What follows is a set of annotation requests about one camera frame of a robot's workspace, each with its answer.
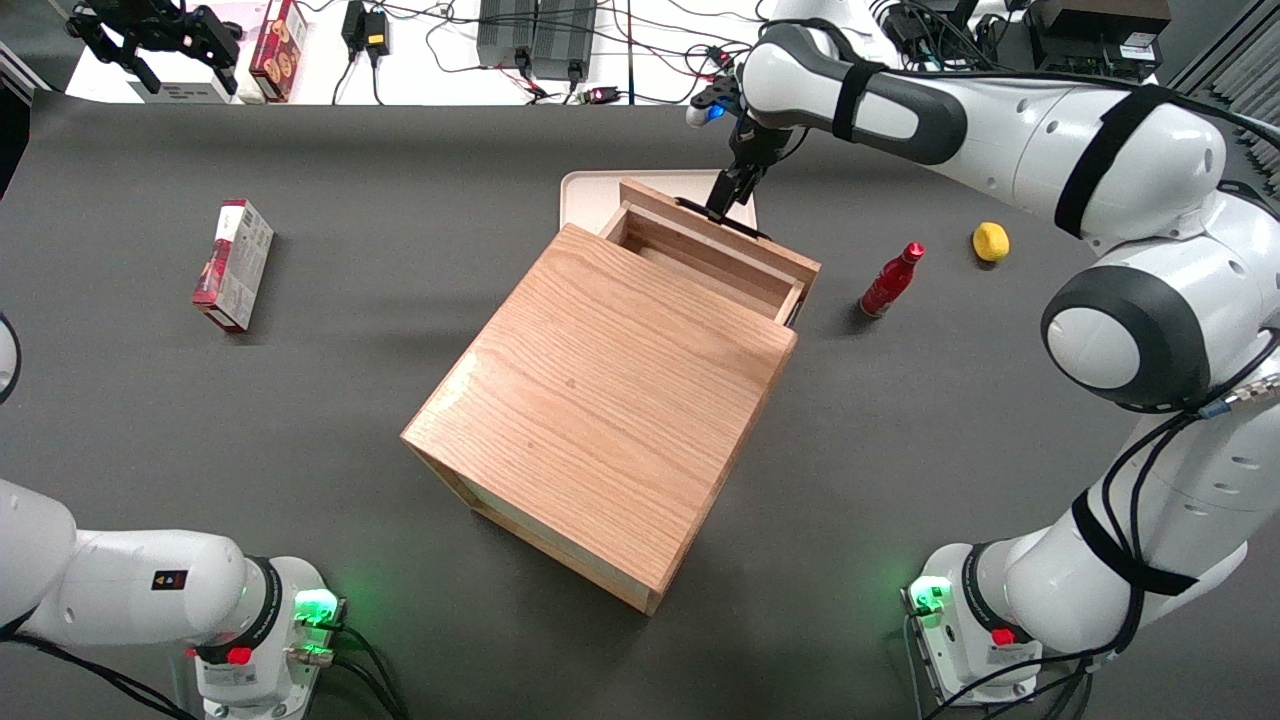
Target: red bottle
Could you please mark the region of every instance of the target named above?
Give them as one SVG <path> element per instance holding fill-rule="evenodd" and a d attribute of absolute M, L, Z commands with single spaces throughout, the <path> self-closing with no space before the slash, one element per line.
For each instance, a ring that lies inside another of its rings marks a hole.
<path fill-rule="evenodd" d="M 899 295 L 906 290 L 906 286 L 911 284 L 911 278 L 915 275 L 915 264 L 924 258 L 924 246 L 919 242 L 913 242 L 906 246 L 902 255 L 893 258 L 884 265 L 881 274 L 876 275 L 876 282 L 872 287 L 867 288 L 863 293 L 863 299 L 858 301 L 858 306 L 863 309 L 872 318 L 882 316 L 888 306 L 897 300 Z"/>

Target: open drawer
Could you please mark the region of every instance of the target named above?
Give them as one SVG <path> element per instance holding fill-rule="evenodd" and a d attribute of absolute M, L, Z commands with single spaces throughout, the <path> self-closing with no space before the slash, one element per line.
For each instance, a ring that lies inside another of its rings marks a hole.
<path fill-rule="evenodd" d="M 818 263 L 716 224 L 632 179 L 622 181 L 618 195 L 618 211 L 600 231 L 605 240 L 776 323 L 795 322 Z"/>

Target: black table surface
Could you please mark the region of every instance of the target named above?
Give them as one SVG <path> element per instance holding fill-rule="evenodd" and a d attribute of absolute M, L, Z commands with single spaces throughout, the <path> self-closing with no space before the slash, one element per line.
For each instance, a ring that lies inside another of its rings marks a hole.
<path fill-rule="evenodd" d="M 470 512 L 398 439 L 556 233 L 566 173 L 722 167 L 727 131 L 672 108 L 42 95 L 0 201 L 0 307 L 24 350 L 0 475 L 82 528 L 310 560 L 416 719 L 913 717 L 897 588 L 943 543 L 1053 521 L 1134 423 L 1041 346 L 1046 301 L 1092 261 L 1048 223 L 817 133 L 771 170 L 762 229 L 823 269 L 653 619 Z M 278 231 L 242 337 L 188 300 L 228 197 Z M 969 247 L 982 220 L 1012 237 L 995 269 Z M 850 322 L 911 240 L 928 247 L 914 284 L 884 319 Z M 1277 551 L 1270 524 L 1217 592 L 1144 630 L 1088 717 L 1272 715 Z M 195 700 L 173 647 L 83 653 Z M 154 716 L 24 648 L 0 647 L 0 689 L 4 717 Z M 311 717 L 366 716 L 328 671 Z"/>

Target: wooden box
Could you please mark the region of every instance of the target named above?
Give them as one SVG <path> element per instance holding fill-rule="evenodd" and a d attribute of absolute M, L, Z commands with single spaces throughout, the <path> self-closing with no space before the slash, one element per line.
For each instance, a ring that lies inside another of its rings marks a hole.
<path fill-rule="evenodd" d="M 653 615 L 818 264 L 634 181 L 568 224 L 401 438 L 472 510 Z"/>

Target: red and white box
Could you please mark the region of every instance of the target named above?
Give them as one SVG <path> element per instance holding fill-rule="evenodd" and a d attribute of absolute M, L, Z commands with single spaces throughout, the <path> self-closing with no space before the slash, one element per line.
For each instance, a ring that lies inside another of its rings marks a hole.
<path fill-rule="evenodd" d="M 262 32 L 248 65 L 268 102 L 287 102 L 298 77 L 307 23 L 293 0 L 271 0 L 262 18 Z"/>
<path fill-rule="evenodd" d="M 191 304 L 229 333 L 248 329 L 266 254 L 275 233 L 248 200 L 228 200 L 218 213 L 214 251 Z"/>

